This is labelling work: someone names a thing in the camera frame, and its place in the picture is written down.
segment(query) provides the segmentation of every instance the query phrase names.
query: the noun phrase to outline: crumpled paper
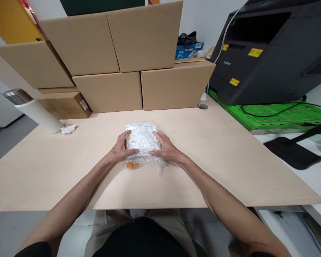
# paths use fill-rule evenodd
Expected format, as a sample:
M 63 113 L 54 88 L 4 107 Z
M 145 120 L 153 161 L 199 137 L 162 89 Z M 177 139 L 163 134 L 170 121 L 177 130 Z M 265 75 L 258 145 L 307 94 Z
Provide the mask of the crumpled paper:
M 61 128 L 62 130 L 62 134 L 65 135 L 65 134 L 71 134 L 75 128 L 78 127 L 78 125 L 71 125 L 71 126 L 67 126 L 67 127 L 64 127 L 64 128 Z

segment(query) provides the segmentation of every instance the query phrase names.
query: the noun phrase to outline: black cable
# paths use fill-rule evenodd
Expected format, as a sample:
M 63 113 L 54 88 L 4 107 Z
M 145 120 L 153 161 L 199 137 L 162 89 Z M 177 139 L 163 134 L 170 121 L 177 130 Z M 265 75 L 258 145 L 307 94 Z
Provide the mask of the black cable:
M 241 109 L 242 109 L 242 111 L 243 111 L 244 113 L 246 113 L 246 114 L 248 114 L 248 115 L 251 115 L 251 116 L 254 116 L 254 117 L 263 117 L 263 118 L 265 118 L 265 117 L 273 117 L 273 116 L 276 116 L 276 115 L 278 115 L 278 114 L 280 114 L 280 113 L 282 113 L 282 112 L 285 112 L 285 111 L 287 111 L 287 110 L 289 110 L 289 109 L 291 109 L 291 108 L 293 108 L 293 107 L 295 107 L 295 106 L 297 106 L 297 105 L 300 105 L 300 104 L 313 105 L 313 106 L 317 106 L 317 107 L 320 107 L 320 108 L 321 108 L 321 105 L 310 104 L 310 103 L 306 103 L 306 102 L 304 102 L 304 101 L 305 101 L 305 99 L 303 99 L 302 102 L 275 103 L 275 104 L 295 104 L 295 105 L 290 106 L 289 108 L 286 108 L 286 109 L 284 109 L 284 110 L 282 110 L 282 111 L 280 111 L 280 112 L 277 112 L 276 114 L 272 114 L 272 115 L 268 115 L 268 116 L 255 115 L 255 114 L 251 114 L 251 113 L 245 111 L 245 110 L 244 110 L 244 106 L 248 106 L 248 105 L 242 105 L 242 106 L 241 106 Z

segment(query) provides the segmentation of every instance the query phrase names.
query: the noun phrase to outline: thermos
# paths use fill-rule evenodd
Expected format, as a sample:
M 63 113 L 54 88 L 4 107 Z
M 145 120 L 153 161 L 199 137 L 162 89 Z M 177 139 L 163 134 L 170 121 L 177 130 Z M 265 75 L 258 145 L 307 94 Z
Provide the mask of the thermos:
M 4 97 L 10 100 L 16 108 L 29 116 L 42 127 L 51 133 L 61 131 L 64 125 L 35 99 L 23 89 L 12 89 L 3 93 Z

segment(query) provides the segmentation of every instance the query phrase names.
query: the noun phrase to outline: khaki pants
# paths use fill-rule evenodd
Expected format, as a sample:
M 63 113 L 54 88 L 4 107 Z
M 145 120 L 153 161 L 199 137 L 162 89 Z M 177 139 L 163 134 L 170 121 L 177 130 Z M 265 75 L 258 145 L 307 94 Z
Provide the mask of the khaki pants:
M 191 257 L 197 257 L 192 239 L 184 226 L 179 209 L 147 210 L 145 217 L 166 229 Z M 107 241 L 114 230 L 133 222 L 129 210 L 96 211 L 92 235 L 86 245 L 85 257 L 92 257 Z

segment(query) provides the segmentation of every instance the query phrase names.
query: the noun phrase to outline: white desk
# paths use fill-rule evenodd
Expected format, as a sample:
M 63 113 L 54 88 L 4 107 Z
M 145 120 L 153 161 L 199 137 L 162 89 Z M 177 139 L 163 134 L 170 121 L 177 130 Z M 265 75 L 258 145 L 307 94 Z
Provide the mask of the white desk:
M 258 135 L 255 136 L 260 142 L 264 143 L 270 141 L 276 137 L 285 136 L 286 138 L 292 139 L 296 136 L 301 135 L 302 133 L 294 134 L 283 134 L 283 135 Z M 315 142 L 305 139 L 299 144 L 313 153 L 320 155 L 321 152 L 318 150 Z M 315 192 L 321 196 L 321 162 L 312 165 L 306 170 L 296 170 L 286 164 L 293 172 L 295 172 L 304 182 L 306 182 Z M 320 224 L 321 226 L 321 204 L 317 205 L 305 205 L 303 206 L 306 211 Z
M 50 210 L 115 144 L 129 122 L 155 120 L 173 143 L 246 206 L 307 205 L 321 198 L 211 98 L 198 108 L 92 114 L 70 135 L 38 126 L 0 160 L 0 211 Z M 118 163 L 88 208 L 206 207 L 178 166 Z

